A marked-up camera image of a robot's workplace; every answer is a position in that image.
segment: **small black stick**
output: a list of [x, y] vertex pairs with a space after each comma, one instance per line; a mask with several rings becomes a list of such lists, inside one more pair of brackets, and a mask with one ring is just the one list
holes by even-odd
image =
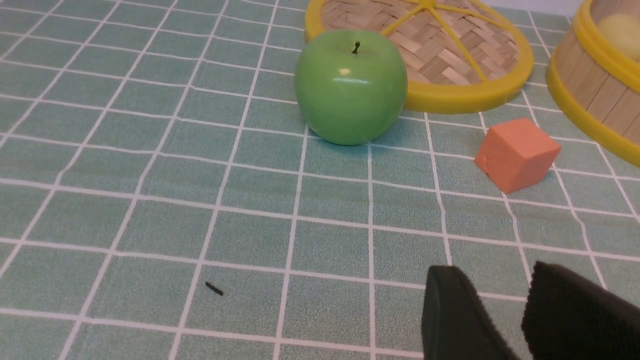
[[209, 289], [213, 290], [216, 294], [222, 296], [225, 293], [222, 292], [222, 290], [218, 289], [217, 287], [213, 286], [210, 282], [205, 282], [204, 283]]

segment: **yellow fruit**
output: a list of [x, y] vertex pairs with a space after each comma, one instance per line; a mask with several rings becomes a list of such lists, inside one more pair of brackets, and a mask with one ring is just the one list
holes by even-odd
[[634, 61], [640, 61], [639, 19], [619, 13], [600, 21], [598, 29], [613, 47]]

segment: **yellow spoke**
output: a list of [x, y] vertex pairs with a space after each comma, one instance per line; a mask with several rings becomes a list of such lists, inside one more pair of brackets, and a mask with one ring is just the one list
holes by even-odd
[[457, 13], [466, 13], [467, 15], [471, 15], [473, 17], [477, 17], [478, 19], [484, 20], [490, 24], [496, 25], [497, 27], [499, 27], [500, 29], [506, 29], [506, 27], [504, 25], [502, 25], [501, 23], [490, 19], [484, 15], [481, 15], [479, 13], [473, 12], [471, 10], [467, 10], [467, 9], [461, 9], [461, 8], [454, 8], [453, 6], [448, 6], [448, 5], [440, 5], [440, 4], [436, 4], [434, 5], [434, 7], [436, 9], [441, 9], [441, 10], [447, 10], [450, 12], [457, 12]]
[[449, 34], [449, 37], [451, 37], [453, 39], [453, 41], [456, 42], [456, 45], [458, 45], [458, 47], [460, 48], [460, 51], [462, 51], [462, 53], [465, 55], [465, 58], [467, 59], [467, 62], [469, 62], [469, 64], [471, 65], [472, 68], [474, 68], [474, 70], [476, 71], [476, 73], [478, 74], [478, 76], [480, 77], [480, 79], [482, 79], [482, 81], [486, 82], [489, 81], [489, 79], [486, 78], [486, 76], [484, 75], [484, 72], [482, 71], [482, 69], [480, 69], [480, 67], [478, 66], [478, 64], [476, 64], [476, 61], [474, 60], [473, 56], [471, 56], [471, 54], [467, 51], [467, 49], [465, 48], [465, 46], [462, 44], [462, 42], [460, 42], [460, 39], [458, 39], [458, 37], [456, 36], [456, 34], [453, 32], [453, 30], [451, 29], [451, 27], [447, 24], [446, 21], [444, 21], [444, 19], [440, 16], [440, 14], [438, 14], [438, 12], [433, 9], [433, 8], [428, 8], [427, 10], [429, 10], [429, 12], [431, 12], [431, 14], [433, 15], [433, 17], [440, 23], [440, 25], [445, 29], [445, 31], [447, 32], [447, 34]]
[[395, 30], [400, 24], [402, 24], [403, 22], [407, 21], [410, 17], [414, 16], [415, 14], [419, 13], [421, 10], [423, 10], [424, 8], [422, 7], [422, 5], [418, 5], [416, 8], [414, 8], [413, 10], [411, 10], [410, 12], [406, 13], [403, 17], [401, 17], [400, 19], [397, 19], [393, 24], [389, 25], [389, 27], [387, 27], [386, 29], [380, 31], [380, 33], [383, 36], [387, 36], [391, 33], [391, 31]]

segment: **grid square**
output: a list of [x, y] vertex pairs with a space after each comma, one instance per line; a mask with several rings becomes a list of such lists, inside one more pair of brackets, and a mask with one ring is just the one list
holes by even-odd
[[546, 65], [534, 64], [533, 70], [531, 71], [531, 76], [529, 76], [529, 79], [527, 81], [530, 83], [546, 85], [547, 84], [546, 72], [547, 72]]
[[78, 188], [133, 193], [151, 155], [83, 149], [60, 183]]
[[435, 193], [374, 184], [373, 200], [376, 225], [442, 232]]
[[259, 45], [214, 39], [207, 49], [205, 59], [231, 65], [256, 67], [261, 50], [262, 47]]
[[41, 17], [40, 14], [0, 9], [0, 31], [25, 34]]
[[316, 360], [316, 359], [349, 359], [369, 360], [367, 352], [337, 350], [334, 348], [304, 347], [298, 345], [282, 345], [280, 360]]
[[168, 154], [227, 161], [237, 130], [190, 122], [177, 122], [162, 148]]
[[546, 64], [549, 62], [549, 54], [542, 45], [531, 44], [531, 50], [533, 51], [533, 61], [536, 63]]
[[225, 2], [223, 0], [179, 0], [176, 9], [201, 13], [220, 13]]
[[[219, 297], [204, 286], [211, 281], [225, 292]], [[203, 266], [187, 326], [195, 329], [274, 336], [278, 324], [283, 275]]]
[[0, 236], [19, 239], [48, 193], [44, 189], [0, 184], [0, 213], [4, 219]]
[[47, 92], [45, 98], [74, 104], [106, 106], [120, 80], [65, 72]]
[[356, 227], [298, 222], [291, 268], [368, 277], [369, 232]]
[[367, 147], [345, 147], [310, 138], [304, 171], [308, 174], [367, 179]]
[[291, 214], [296, 198], [298, 176], [232, 167], [224, 206]]
[[590, 140], [576, 125], [569, 120], [564, 113], [533, 109], [536, 121], [540, 129], [550, 136], [561, 138]]
[[525, 243], [585, 250], [582, 228], [569, 210], [511, 204]]
[[267, 47], [264, 50], [260, 67], [266, 70], [282, 71], [294, 74], [300, 53], [297, 51], [274, 49]]
[[160, 156], [149, 170], [141, 192], [214, 204], [224, 173], [224, 165]]
[[374, 231], [376, 279], [424, 284], [432, 265], [446, 265], [444, 240], [434, 236]]
[[125, 49], [141, 51], [147, 45], [152, 34], [152, 30], [105, 24], [91, 39], [91, 44], [123, 47]]
[[[415, 114], [415, 118], [422, 120], [424, 119], [423, 115]], [[451, 124], [460, 124], [460, 125], [470, 125], [470, 126], [481, 126], [480, 123], [480, 115], [478, 113], [469, 113], [469, 114], [427, 114], [427, 118], [430, 122], [440, 121], [440, 122], [448, 122]]]
[[71, 346], [69, 358], [161, 359], [169, 355], [173, 337], [170, 332], [85, 323]]
[[253, 70], [205, 62], [200, 64], [193, 86], [246, 95], [249, 94], [254, 73]]
[[296, 104], [251, 99], [244, 126], [302, 134], [305, 132], [306, 124]]
[[34, 12], [48, 12], [53, 8], [58, 0], [39, 0], [39, 1], [23, 1], [23, 0], [4, 0], [2, 6], [7, 8], [16, 8], [23, 10], [31, 10]]
[[366, 223], [369, 216], [369, 187], [367, 183], [304, 176], [298, 214]]
[[265, 360], [272, 358], [272, 356], [273, 344], [271, 343], [213, 338], [210, 336], [182, 335], [176, 359], [209, 360], [213, 358], [220, 360]]
[[111, 11], [114, 4], [114, 2], [106, 0], [65, 0], [53, 13], [102, 20]]
[[620, 180], [620, 185], [625, 190], [631, 205], [636, 209], [636, 213], [640, 214], [640, 181]]
[[168, 10], [135, 4], [119, 4], [109, 17], [110, 22], [156, 28]]
[[436, 156], [436, 165], [441, 190], [494, 197], [502, 194], [473, 160]]
[[520, 359], [532, 359], [520, 327], [525, 302], [491, 298], [481, 300], [489, 317], [513, 351], [520, 356]]
[[224, 17], [220, 19], [216, 35], [221, 38], [262, 44], [264, 42], [264, 37], [267, 35], [267, 25]]
[[538, 33], [540, 33], [540, 37], [542, 38], [542, 41], [544, 41], [544, 44], [549, 47], [558, 46], [564, 38], [564, 31], [547, 31], [539, 29]]
[[376, 286], [376, 346], [422, 352], [424, 290]]
[[240, 135], [234, 162], [298, 171], [301, 155], [302, 138], [299, 136], [244, 130]]
[[292, 275], [282, 336], [367, 346], [369, 285]]
[[3, 332], [2, 357], [6, 359], [55, 359], [67, 340], [74, 323], [71, 321], [0, 315]]
[[94, 252], [23, 247], [0, 278], [0, 306], [78, 314], [103, 259]]
[[605, 158], [615, 171], [617, 176], [627, 176], [640, 179], [640, 168], [617, 157], [607, 149], [602, 149]]
[[217, 16], [203, 13], [171, 11], [162, 25], [163, 30], [178, 31], [194, 35], [209, 35], [213, 31]]
[[0, 94], [38, 97], [55, 78], [55, 70], [0, 63]]
[[598, 258], [598, 265], [609, 291], [635, 306], [640, 306], [640, 288], [635, 281], [629, 281], [640, 279], [640, 263]]
[[206, 43], [207, 38], [205, 37], [192, 37], [160, 31], [147, 49], [147, 53], [199, 58]]
[[186, 85], [195, 66], [195, 60], [145, 54], [131, 73], [131, 77], [160, 83]]
[[502, 14], [502, 16], [506, 17], [507, 20], [511, 21], [514, 25], [533, 26], [533, 24], [531, 23], [531, 19], [529, 18], [529, 12], [527, 10], [498, 7], [495, 7], [494, 9], [498, 10]]
[[296, 93], [293, 88], [293, 76], [259, 72], [253, 94], [269, 99], [295, 101]]
[[291, 28], [272, 28], [269, 42], [272, 46], [302, 50], [305, 46], [305, 36], [302, 30]]
[[375, 181], [435, 188], [431, 156], [421, 152], [372, 147], [372, 177]]
[[240, 125], [245, 104], [244, 97], [189, 89], [179, 116], [183, 119]]
[[0, 132], [9, 131], [30, 106], [31, 101], [0, 97]]
[[416, 120], [398, 119], [386, 133], [372, 140], [371, 143], [405, 149], [429, 150], [425, 123]]
[[88, 316], [177, 326], [194, 270], [175, 261], [115, 257]]
[[221, 211], [207, 260], [284, 268], [291, 221]]
[[85, 42], [97, 27], [98, 22], [95, 21], [48, 16], [31, 34], [37, 37]]
[[558, 176], [549, 171], [544, 179], [535, 186], [530, 186], [507, 195], [507, 199], [528, 200], [544, 204], [568, 205]]
[[9, 138], [0, 149], [2, 177], [53, 184], [75, 153], [73, 146]]
[[608, 254], [640, 257], [640, 224], [634, 218], [578, 212], [591, 249]]
[[114, 109], [154, 115], [173, 115], [184, 92], [181, 86], [128, 81], [113, 103]]
[[573, 270], [587, 279], [599, 284], [598, 276], [593, 268], [591, 258], [587, 255], [565, 254], [562, 252], [544, 251], [538, 249], [525, 249], [529, 271], [533, 274], [533, 266], [536, 261], [544, 261], [548, 264], [558, 264]]
[[29, 239], [108, 249], [129, 203], [114, 197], [56, 192]]
[[527, 296], [529, 287], [515, 246], [449, 240], [453, 265], [464, 271], [478, 292]]
[[515, 119], [531, 119], [531, 113], [529, 112], [528, 108], [509, 105], [499, 106], [498, 108], [483, 111], [482, 115], [484, 119], [484, 126], [486, 126], [487, 128], [500, 124], [502, 122], [507, 122]]
[[211, 215], [209, 209], [156, 201], [139, 202], [118, 250], [197, 259]]
[[305, 27], [304, 13], [291, 9], [278, 8], [276, 10], [276, 16], [273, 19], [273, 24], [293, 26], [302, 29]]
[[537, 106], [539, 108], [558, 110], [556, 101], [547, 90], [546, 86], [538, 86], [525, 84], [524, 92], [527, 94], [527, 99], [531, 106]]
[[20, 37], [16, 35], [0, 34], [0, 54], [4, 54]]
[[125, 76], [137, 58], [138, 54], [132, 51], [86, 46], [69, 65], [69, 69]]
[[155, 150], [169, 120], [107, 112], [89, 143], [129, 150]]
[[596, 174], [611, 173], [596, 144], [556, 141], [562, 146], [562, 151], [556, 159], [556, 167]]
[[562, 31], [569, 30], [569, 22], [565, 16], [549, 13], [531, 12], [535, 26], [538, 29]]
[[431, 124], [433, 150], [445, 154], [476, 156], [484, 140], [484, 131], [471, 127]]
[[83, 142], [100, 116], [99, 110], [38, 103], [15, 130], [17, 135], [64, 142]]
[[231, 1], [225, 9], [225, 16], [248, 21], [269, 23], [271, 21], [271, 6], [264, 6], [245, 1]]
[[613, 179], [580, 174], [561, 175], [576, 208], [629, 213], [629, 206]]
[[449, 234], [515, 241], [513, 219], [504, 203], [455, 195], [442, 195]]

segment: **white grid line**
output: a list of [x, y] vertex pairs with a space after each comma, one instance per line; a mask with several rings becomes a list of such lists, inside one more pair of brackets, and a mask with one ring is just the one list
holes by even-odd
[[[175, 6], [175, 4], [178, 2], [178, 0], [174, 0], [172, 7]], [[111, 14], [113, 14], [113, 12], [115, 11], [115, 9], [118, 7], [119, 2], [116, 1], [116, 4], [114, 5], [114, 7], [112, 7], [111, 11], [109, 12], [109, 14], [107, 14], [107, 16], [105, 17], [105, 20], [108, 19]], [[170, 9], [167, 10], [164, 14], [164, 17], [162, 18], [162, 20], [160, 21], [160, 23], [158, 24], [156, 30], [153, 32], [153, 34], [151, 34], [150, 38], [147, 40], [147, 43], [145, 44], [145, 47], [143, 48], [143, 50], [140, 52], [140, 54], [138, 55], [138, 57], [136, 58], [136, 60], [134, 61], [134, 63], [131, 65], [131, 68], [129, 69], [129, 71], [127, 72], [127, 75], [125, 76], [125, 78], [120, 82], [118, 88], [116, 89], [116, 92], [111, 96], [111, 99], [109, 100], [109, 102], [107, 103], [107, 106], [105, 108], [105, 110], [100, 114], [100, 117], [98, 118], [98, 120], [96, 121], [93, 129], [89, 132], [89, 134], [87, 135], [87, 137], [84, 139], [83, 145], [86, 145], [89, 140], [91, 139], [91, 137], [93, 136], [93, 134], [95, 133], [95, 130], [98, 128], [98, 126], [100, 125], [100, 123], [102, 122], [102, 119], [105, 117], [107, 110], [110, 109], [110, 107], [113, 105], [113, 103], [116, 101], [116, 99], [118, 98], [118, 96], [120, 95], [120, 92], [122, 91], [122, 89], [124, 88], [127, 80], [129, 79], [129, 76], [131, 76], [131, 74], [134, 72], [135, 68], [138, 66], [138, 64], [140, 63], [140, 60], [142, 59], [142, 57], [144, 56], [146, 50], [151, 46], [151, 43], [153, 42], [153, 40], [155, 39], [155, 37], [158, 34], [159, 28], [164, 24], [164, 22], [167, 20], [167, 18], [169, 17], [169, 13], [170, 13]], [[62, 177], [62, 175], [71, 168], [71, 166], [74, 164], [74, 162], [76, 161], [76, 159], [78, 158], [78, 156], [80, 155], [80, 152], [82, 151], [83, 146], [80, 146], [80, 148], [78, 148], [78, 151], [76, 152], [75, 156], [71, 159], [71, 161], [69, 162], [69, 164], [67, 165], [67, 167], [62, 170], [60, 172], [60, 174], [58, 175], [58, 178], [56, 178], [56, 183], [54, 185], [59, 186], [60, 185], [60, 179]], [[146, 175], [146, 172], [148, 172], [148, 167], [150, 165], [150, 163], [152, 162], [152, 160], [154, 159], [154, 157], [152, 156], [151, 160], [149, 161], [149, 164], [147, 165], [147, 168], [145, 168], [145, 170], [143, 171], [139, 181], [138, 181], [138, 185], [136, 187], [136, 192], [134, 193], [134, 196], [136, 194], [140, 193], [140, 188], [141, 188], [141, 184], [143, 182], [144, 176]], [[51, 197], [53, 196], [54, 190], [49, 192], [49, 196], [48, 199], [50, 200]], [[62, 348], [62, 351], [60, 352], [60, 356], [59, 356], [59, 360], [64, 360], [67, 358], [68, 353], [71, 350], [71, 346], [73, 345], [73, 342], [76, 339], [77, 333], [80, 331], [80, 326], [82, 326], [83, 323], [83, 319], [86, 317], [87, 312], [89, 311], [89, 307], [91, 306], [91, 303], [93, 302], [93, 298], [95, 296], [95, 294], [98, 291], [98, 287], [100, 286], [100, 282], [102, 281], [102, 278], [104, 277], [104, 274], [106, 273], [106, 270], [111, 262], [111, 258], [113, 257], [113, 251], [115, 251], [115, 249], [118, 246], [118, 243], [120, 242], [120, 239], [122, 238], [122, 234], [124, 233], [124, 229], [126, 227], [126, 223], [128, 221], [128, 219], [131, 217], [131, 213], [133, 212], [133, 209], [136, 205], [136, 199], [135, 197], [133, 198], [129, 209], [127, 209], [127, 213], [125, 214], [125, 218], [123, 219], [123, 222], [120, 226], [120, 228], [118, 229], [118, 232], [116, 234], [115, 239], [113, 240], [112, 244], [111, 244], [111, 248], [109, 249], [109, 252], [107, 253], [107, 256], [104, 258], [104, 261], [102, 262], [102, 265], [100, 266], [100, 270], [98, 271], [98, 274], [92, 284], [91, 290], [89, 291], [89, 294], [87, 294], [84, 302], [83, 302], [83, 306], [80, 310], [80, 315], [78, 317], [78, 319], [76, 320], [70, 334], [68, 335], [67, 340], [65, 341], [64, 347]], [[44, 210], [44, 208], [46, 207], [48, 201], [47, 199], [45, 199], [45, 202], [43, 203], [43, 206], [41, 207], [42, 210]], [[37, 221], [38, 218], [38, 214], [36, 214], [36, 217], [34, 218], [34, 221]]]
[[[220, 10], [220, 13], [224, 13], [225, 10], [227, 9], [227, 6], [229, 4], [230, 0], [225, 0], [225, 3], [222, 6], [222, 9]], [[191, 78], [189, 79], [189, 85], [192, 84], [193, 80], [195, 79], [196, 73], [198, 72], [198, 67], [200, 66], [200, 64], [202, 63], [205, 55], [207, 54], [207, 50], [209, 49], [209, 46], [211, 44], [211, 41], [213, 40], [213, 36], [216, 33], [216, 30], [218, 28], [218, 26], [220, 25], [220, 19], [222, 18], [222, 16], [218, 17], [216, 19], [216, 23], [213, 27], [213, 29], [211, 30], [211, 34], [209, 35], [209, 39], [207, 40], [207, 43], [204, 47], [204, 49], [202, 50], [202, 53], [200, 55], [200, 59], [198, 60], [198, 63], [196, 65], [196, 68], [193, 70], [193, 73], [191, 74]], [[177, 106], [173, 116], [175, 118], [177, 118], [177, 115], [180, 111], [180, 109], [182, 108], [182, 103], [184, 102], [186, 96], [187, 96], [187, 92], [188, 92], [188, 88], [185, 89], [184, 93], [182, 94], [182, 98], [180, 99], [180, 103]], [[171, 128], [171, 124], [168, 126], [166, 133], [165, 133], [165, 137], [163, 138], [163, 140], [166, 139], [166, 137], [169, 135], [170, 132], [170, 128]], [[159, 153], [160, 150], [162, 149], [162, 145], [164, 144], [164, 141], [161, 141], [161, 143], [158, 145], [157, 148], [157, 152]], [[222, 188], [220, 188], [218, 190], [218, 196], [220, 197], [222, 192]], [[202, 271], [202, 265], [203, 265], [203, 261], [205, 260], [205, 257], [207, 255], [207, 249], [209, 248], [209, 243], [211, 242], [211, 236], [213, 234], [213, 230], [214, 230], [214, 226], [216, 223], [216, 218], [218, 216], [218, 212], [216, 210], [213, 211], [212, 213], [212, 217], [211, 220], [209, 221], [209, 226], [207, 228], [207, 233], [205, 235], [204, 238], [204, 242], [202, 244], [202, 248], [200, 249], [200, 256], [198, 258], [198, 261], [196, 262], [196, 268], [193, 272], [193, 277], [191, 278], [191, 284], [189, 285], [189, 291], [187, 292], [187, 298], [185, 300], [184, 303], [184, 307], [182, 308], [182, 314], [180, 315], [180, 322], [178, 324], [178, 331], [175, 333], [175, 337], [173, 338], [173, 343], [172, 343], [172, 347], [168, 356], [169, 360], [174, 360], [175, 357], [178, 355], [178, 349], [180, 347], [180, 340], [182, 339], [182, 333], [184, 332], [184, 328], [186, 327], [186, 322], [189, 316], [189, 310], [191, 309], [191, 303], [193, 301], [193, 297], [195, 295], [195, 291], [196, 291], [196, 287], [198, 286], [198, 280], [200, 278], [200, 272]]]
[[[488, 132], [488, 128], [484, 123], [484, 115], [480, 113], [480, 122], [482, 123], [483, 132], [486, 136]], [[504, 192], [500, 192], [502, 194], [502, 199], [504, 201], [504, 207], [507, 209], [509, 216], [511, 216], [511, 222], [513, 223], [513, 236], [515, 241], [518, 244], [518, 252], [520, 253], [520, 260], [522, 261], [522, 265], [524, 266], [524, 274], [527, 278], [527, 283], [531, 285], [531, 269], [529, 268], [529, 262], [527, 260], [527, 255], [524, 252], [524, 248], [522, 247], [522, 240], [520, 239], [520, 231], [518, 231], [518, 219], [516, 215], [511, 210], [511, 205], [509, 205], [509, 199]]]
[[[540, 39], [540, 42], [545, 45], [545, 41], [542, 39], [542, 36], [540, 36], [540, 32], [538, 31], [538, 28], [535, 27], [536, 23], [533, 19], [533, 15], [531, 14], [530, 11], [527, 11], [527, 13], [529, 14], [529, 18], [531, 20], [531, 24], [534, 25], [534, 30], [536, 32], [536, 35], [538, 36], [538, 38]], [[549, 52], [549, 49], [545, 46], [545, 51], [547, 52], [547, 55], [549, 56], [549, 58], [551, 58], [551, 53]], [[527, 103], [528, 106], [531, 105], [531, 103], [529, 102], [529, 98], [527, 97], [527, 94], [522, 90], [522, 96], [524, 98], [524, 101]], [[536, 114], [533, 111], [533, 109], [529, 110], [529, 113], [531, 114], [531, 120], [533, 120], [533, 122], [539, 127], [540, 124], [538, 123], [538, 121], [536, 120]], [[564, 186], [564, 181], [562, 179], [562, 176], [560, 175], [560, 172], [557, 171], [556, 169], [556, 163], [554, 162], [551, 165], [551, 169], [556, 173], [556, 177], [558, 178], [558, 183], [560, 184], [560, 188], [562, 188], [564, 197], [566, 199], [567, 205], [569, 205], [571, 214], [573, 216], [573, 218], [578, 222], [578, 224], [580, 224], [580, 230], [582, 231], [582, 239], [584, 240], [584, 246], [587, 249], [587, 251], [589, 252], [589, 257], [591, 258], [591, 264], [593, 265], [593, 268], [596, 272], [596, 275], [598, 276], [598, 280], [600, 281], [600, 285], [602, 285], [602, 288], [607, 289], [607, 284], [604, 280], [604, 277], [602, 276], [602, 272], [600, 271], [600, 267], [598, 266], [598, 262], [596, 261], [595, 256], [593, 255], [592, 251], [591, 251], [591, 244], [589, 244], [589, 238], [587, 237], [587, 229], [586, 226], [584, 225], [584, 222], [578, 217], [578, 215], [576, 214], [575, 208], [573, 207], [573, 203], [571, 201], [571, 198], [569, 196], [569, 193], [566, 190], [566, 187]]]
[[436, 157], [433, 153], [433, 140], [431, 138], [431, 128], [429, 126], [429, 115], [424, 113], [424, 124], [427, 131], [427, 142], [429, 143], [429, 151], [431, 152], [431, 171], [433, 173], [433, 186], [435, 187], [436, 199], [438, 206], [440, 207], [440, 227], [442, 228], [442, 241], [444, 243], [444, 253], [447, 259], [448, 265], [453, 265], [453, 259], [451, 257], [451, 246], [449, 244], [449, 235], [447, 232], [447, 212], [442, 202], [442, 191], [440, 190], [440, 182], [438, 181], [438, 166], [436, 165]]
[[[0, 307], [0, 314], [25, 316], [25, 317], [32, 317], [32, 318], [66, 320], [66, 321], [78, 321], [79, 319], [77, 315], [48, 313], [45, 311], [28, 311], [28, 310], [20, 310], [20, 309], [9, 309], [5, 307]], [[160, 332], [169, 332], [169, 333], [178, 332], [178, 328], [173, 326], [155, 325], [155, 324], [149, 324], [149, 323], [132, 322], [127, 320], [84, 318], [83, 321], [85, 323], [89, 323], [92, 325], [110, 325], [110, 326], [117, 326], [117, 327], [126, 327], [130, 329], [151, 330], [151, 331], [160, 331]], [[182, 331], [184, 332], [184, 334], [188, 334], [188, 335], [207, 336], [210, 338], [222, 338], [222, 339], [229, 339], [229, 340], [259, 341], [261, 343], [276, 343], [278, 341], [276, 338], [272, 336], [238, 334], [234, 332], [208, 331], [208, 330], [189, 329], [189, 328], [183, 329]], [[330, 348], [334, 350], [345, 350], [345, 351], [354, 351], [354, 352], [363, 352], [363, 353], [369, 353], [371, 351], [369, 347], [339, 344], [339, 343], [328, 343], [328, 342], [322, 342], [322, 341], [299, 340], [299, 339], [289, 339], [289, 338], [282, 338], [279, 341], [284, 345], [297, 345], [297, 346], [315, 347], [315, 348]], [[410, 357], [414, 359], [422, 359], [423, 357], [422, 352], [394, 350], [394, 349], [388, 349], [388, 348], [377, 348], [376, 352], [381, 355]]]

